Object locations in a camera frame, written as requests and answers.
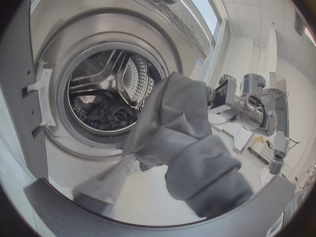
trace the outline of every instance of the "window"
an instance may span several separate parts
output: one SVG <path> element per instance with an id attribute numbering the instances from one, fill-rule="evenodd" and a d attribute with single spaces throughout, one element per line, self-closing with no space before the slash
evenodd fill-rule
<path id="1" fill-rule="evenodd" d="M 209 1 L 208 0 L 192 0 L 192 2 L 195 4 L 196 8 L 201 13 L 209 30 L 211 31 L 213 35 L 215 32 L 216 25 L 217 25 L 217 17 Z"/>
<path id="2" fill-rule="evenodd" d="M 181 0 L 181 2 L 199 23 L 210 41 L 213 42 L 218 20 L 209 0 Z"/>
<path id="3" fill-rule="evenodd" d="M 310 33 L 310 31 L 305 27 L 305 34 L 311 39 L 311 41 L 314 43 L 314 45 L 316 46 L 315 44 L 315 40 L 312 36 L 312 34 Z"/>

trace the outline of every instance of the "air vent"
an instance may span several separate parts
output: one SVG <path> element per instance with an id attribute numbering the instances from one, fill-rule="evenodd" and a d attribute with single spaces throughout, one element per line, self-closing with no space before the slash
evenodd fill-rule
<path id="1" fill-rule="evenodd" d="M 295 12 L 294 29 L 300 36 L 305 32 L 304 22 L 297 12 Z"/>

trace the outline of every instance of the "sky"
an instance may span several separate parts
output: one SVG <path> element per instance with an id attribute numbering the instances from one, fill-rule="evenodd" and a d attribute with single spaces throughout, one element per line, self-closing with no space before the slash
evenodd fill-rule
<path id="1" fill-rule="evenodd" d="M 217 24 L 217 18 L 208 0 L 192 0 L 192 2 L 195 4 L 197 9 L 202 14 L 211 33 L 214 34 L 215 27 Z"/>

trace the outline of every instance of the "washing machine drum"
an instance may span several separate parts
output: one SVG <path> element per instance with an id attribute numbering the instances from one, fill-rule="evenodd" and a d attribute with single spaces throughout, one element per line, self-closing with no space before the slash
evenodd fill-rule
<path id="1" fill-rule="evenodd" d="M 91 31 L 111 19 L 125 27 L 138 21 L 125 14 L 85 17 L 57 34 L 38 61 L 37 75 L 51 73 L 48 100 L 55 126 L 46 125 L 46 135 L 67 152 L 102 156 L 102 149 L 108 155 L 122 148 L 146 97 L 172 72 L 143 47 L 144 40 L 132 42 L 130 33 L 102 27 Z M 173 70 L 178 71 L 175 62 Z"/>

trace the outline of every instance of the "washing machine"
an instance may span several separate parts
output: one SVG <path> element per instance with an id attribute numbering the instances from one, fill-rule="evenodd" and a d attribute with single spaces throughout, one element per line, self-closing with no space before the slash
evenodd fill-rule
<path id="1" fill-rule="evenodd" d="M 22 2 L 0 45 L 5 68 L 0 69 L 1 93 L 15 128 L 12 137 L 18 142 L 7 146 L 16 149 L 15 159 L 37 179 L 28 179 L 24 193 L 51 231 L 58 236 L 174 236 L 175 231 L 183 236 L 210 232 L 254 236 L 276 221 L 292 189 L 279 176 L 224 216 L 172 227 L 137 226 L 102 217 L 57 192 L 49 178 L 49 148 L 52 154 L 91 162 L 90 169 L 119 159 L 155 85 L 172 72 L 194 79 L 194 67 L 203 66 L 210 49 L 204 30 L 181 2 L 168 6 L 161 0 Z M 87 119 L 86 108 L 95 110 L 104 100 L 119 101 L 125 110 L 122 122 Z M 57 171 L 63 159 L 56 157 Z M 80 165 L 77 168 L 78 173 L 83 171 Z M 262 215 L 269 217 L 256 225 Z"/>
<path id="2" fill-rule="evenodd" d="M 30 30 L 45 138 L 94 160 L 119 156 L 155 84 L 190 77 L 211 47 L 184 4 L 161 0 L 33 0 Z M 82 108 L 109 97 L 132 112 L 124 125 L 85 119 Z"/>

